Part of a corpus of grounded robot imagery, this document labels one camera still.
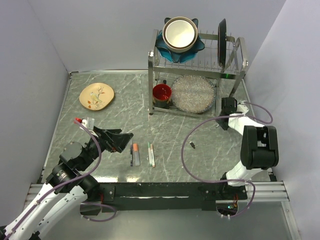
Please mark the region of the white green-tipped highlighter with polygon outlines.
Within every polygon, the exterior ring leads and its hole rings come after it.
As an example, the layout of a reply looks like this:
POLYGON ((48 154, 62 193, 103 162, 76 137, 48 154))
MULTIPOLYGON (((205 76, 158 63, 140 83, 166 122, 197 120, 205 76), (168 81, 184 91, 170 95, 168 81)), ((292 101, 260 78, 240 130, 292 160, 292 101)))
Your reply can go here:
POLYGON ((152 166, 151 146, 149 142, 147 142, 147 151, 148 151, 148 163, 150 166, 152 166))

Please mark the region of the white marker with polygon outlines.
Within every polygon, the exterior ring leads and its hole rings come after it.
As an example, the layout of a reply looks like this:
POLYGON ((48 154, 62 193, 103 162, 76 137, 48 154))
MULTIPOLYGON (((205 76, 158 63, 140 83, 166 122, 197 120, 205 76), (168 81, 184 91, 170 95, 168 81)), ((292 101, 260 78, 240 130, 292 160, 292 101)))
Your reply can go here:
POLYGON ((156 164, 155 164, 154 148, 152 143, 150 144, 150 155, 151 155, 151 165, 153 168, 155 168, 156 164))

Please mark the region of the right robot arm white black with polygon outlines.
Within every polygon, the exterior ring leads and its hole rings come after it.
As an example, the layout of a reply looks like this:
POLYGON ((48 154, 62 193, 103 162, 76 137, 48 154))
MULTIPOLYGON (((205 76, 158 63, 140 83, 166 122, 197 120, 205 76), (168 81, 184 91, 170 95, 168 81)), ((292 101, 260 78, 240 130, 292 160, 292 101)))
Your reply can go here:
POLYGON ((260 120, 248 115, 247 101, 238 102, 234 97, 221 100, 221 110, 216 122, 223 130, 232 129, 242 136, 239 162, 224 178, 228 180, 219 186, 219 195, 224 199, 232 198, 236 187, 243 186, 256 174, 275 167, 279 163, 278 135, 270 120, 260 120))

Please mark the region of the large orange marker cap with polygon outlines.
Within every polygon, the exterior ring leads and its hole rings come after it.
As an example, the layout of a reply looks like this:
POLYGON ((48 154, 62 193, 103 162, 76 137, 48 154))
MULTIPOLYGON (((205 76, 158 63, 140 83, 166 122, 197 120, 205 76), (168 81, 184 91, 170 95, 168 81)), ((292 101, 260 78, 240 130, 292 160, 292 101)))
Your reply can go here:
POLYGON ((137 144, 137 143, 134 143, 134 144, 132 145, 132 147, 133 147, 133 151, 134 151, 134 152, 138 152, 138 151, 139 151, 139 147, 138 147, 138 144, 137 144))

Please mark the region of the grey marker orange tip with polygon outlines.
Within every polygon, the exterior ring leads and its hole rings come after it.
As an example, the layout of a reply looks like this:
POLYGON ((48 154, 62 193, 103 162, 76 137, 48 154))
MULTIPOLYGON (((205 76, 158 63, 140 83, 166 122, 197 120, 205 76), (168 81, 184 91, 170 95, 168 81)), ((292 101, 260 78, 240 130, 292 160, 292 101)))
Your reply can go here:
POLYGON ((141 161, 140 161, 140 153, 139 151, 133 151, 133 165, 135 167, 138 167, 141 165, 141 161))

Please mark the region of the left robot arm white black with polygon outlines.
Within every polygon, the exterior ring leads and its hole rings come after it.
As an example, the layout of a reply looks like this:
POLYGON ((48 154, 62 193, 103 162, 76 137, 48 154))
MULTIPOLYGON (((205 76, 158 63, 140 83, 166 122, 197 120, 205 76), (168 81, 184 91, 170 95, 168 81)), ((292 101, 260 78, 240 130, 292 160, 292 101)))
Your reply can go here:
POLYGON ((122 153, 133 133, 123 133, 121 129, 88 130, 81 127, 90 136, 90 140, 81 144, 77 141, 68 143, 59 156, 51 174, 37 196, 10 224, 1 226, 2 240, 39 239, 45 229, 55 224, 73 204, 86 200, 95 200, 100 193, 100 184, 84 172, 94 160, 102 159, 103 151, 122 153))

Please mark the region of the dark blue pen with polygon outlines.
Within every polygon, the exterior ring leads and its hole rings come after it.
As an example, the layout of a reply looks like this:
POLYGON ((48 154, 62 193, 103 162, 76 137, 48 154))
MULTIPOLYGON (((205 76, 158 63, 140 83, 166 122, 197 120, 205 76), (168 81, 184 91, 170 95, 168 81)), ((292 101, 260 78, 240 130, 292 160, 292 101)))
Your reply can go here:
POLYGON ((130 166, 133 167, 133 141, 130 141, 130 166))

